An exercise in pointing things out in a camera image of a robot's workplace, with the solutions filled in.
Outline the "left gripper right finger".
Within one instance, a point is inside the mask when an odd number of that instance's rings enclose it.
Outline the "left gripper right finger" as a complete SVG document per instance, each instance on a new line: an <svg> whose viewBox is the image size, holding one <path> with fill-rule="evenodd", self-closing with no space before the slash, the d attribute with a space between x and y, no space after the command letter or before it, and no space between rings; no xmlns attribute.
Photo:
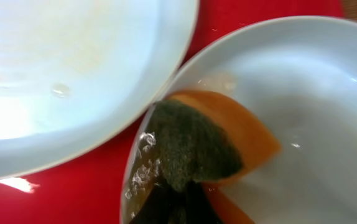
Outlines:
<svg viewBox="0 0 357 224"><path fill-rule="evenodd" d="M200 183L188 183L185 191L185 210L188 224L223 224Z"/></svg>

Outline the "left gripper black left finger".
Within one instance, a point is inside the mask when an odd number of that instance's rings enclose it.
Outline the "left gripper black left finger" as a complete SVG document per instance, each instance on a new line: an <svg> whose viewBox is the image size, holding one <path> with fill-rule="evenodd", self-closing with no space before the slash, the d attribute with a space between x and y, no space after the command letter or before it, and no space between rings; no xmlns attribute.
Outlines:
<svg viewBox="0 0 357 224"><path fill-rule="evenodd" d="M155 185L129 224L185 224L184 195L167 184Z"/></svg>

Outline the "orange green sponge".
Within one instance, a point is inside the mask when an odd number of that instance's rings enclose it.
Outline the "orange green sponge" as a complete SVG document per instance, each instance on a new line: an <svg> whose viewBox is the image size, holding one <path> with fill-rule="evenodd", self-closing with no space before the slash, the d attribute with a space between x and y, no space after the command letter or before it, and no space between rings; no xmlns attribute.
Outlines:
<svg viewBox="0 0 357 224"><path fill-rule="evenodd" d="M155 134L163 176L184 195L184 207L189 182L234 182L281 149L255 115L214 91L180 91L156 102L147 130Z"/></svg>

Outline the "white plate with stain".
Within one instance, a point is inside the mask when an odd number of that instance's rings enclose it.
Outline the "white plate with stain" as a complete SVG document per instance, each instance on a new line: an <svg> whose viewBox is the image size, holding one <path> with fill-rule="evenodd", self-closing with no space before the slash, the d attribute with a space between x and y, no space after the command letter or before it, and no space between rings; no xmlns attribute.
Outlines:
<svg viewBox="0 0 357 224"><path fill-rule="evenodd" d="M0 0L0 180L128 127L181 64L196 0Z"/></svg>

